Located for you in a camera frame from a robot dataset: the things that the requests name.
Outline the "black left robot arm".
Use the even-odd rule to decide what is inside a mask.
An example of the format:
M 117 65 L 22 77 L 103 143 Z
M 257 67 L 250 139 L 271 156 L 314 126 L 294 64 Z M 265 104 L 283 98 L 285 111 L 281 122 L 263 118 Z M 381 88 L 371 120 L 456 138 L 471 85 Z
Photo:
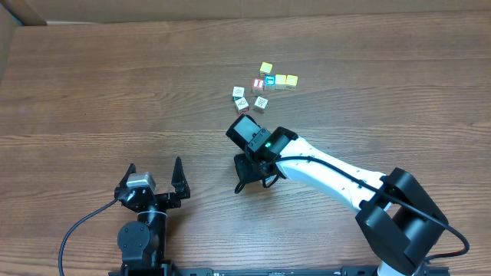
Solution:
M 114 198 L 121 205 L 136 212 L 137 219 L 125 224 L 117 236 L 122 254 L 119 271 L 109 275 L 173 275 L 176 268 L 165 259 L 166 220 L 169 209 L 177 209 L 183 199 L 190 197 L 189 185 L 181 158 L 173 168 L 172 192 L 155 193 L 156 183 L 149 172 L 138 173 L 130 164 L 114 190 Z

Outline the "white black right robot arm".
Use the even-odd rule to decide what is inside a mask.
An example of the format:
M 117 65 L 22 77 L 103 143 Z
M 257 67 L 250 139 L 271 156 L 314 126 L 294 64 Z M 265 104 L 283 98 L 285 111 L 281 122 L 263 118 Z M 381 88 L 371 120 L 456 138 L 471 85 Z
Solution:
M 242 153 L 234 158 L 240 192 L 249 183 L 277 179 L 302 182 L 337 200 L 355 214 L 379 275 L 417 275 L 448 221 L 422 185 L 407 171 L 390 174 L 357 168 L 316 149 L 284 127 L 273 132 L 249 115 L 226 131 Z

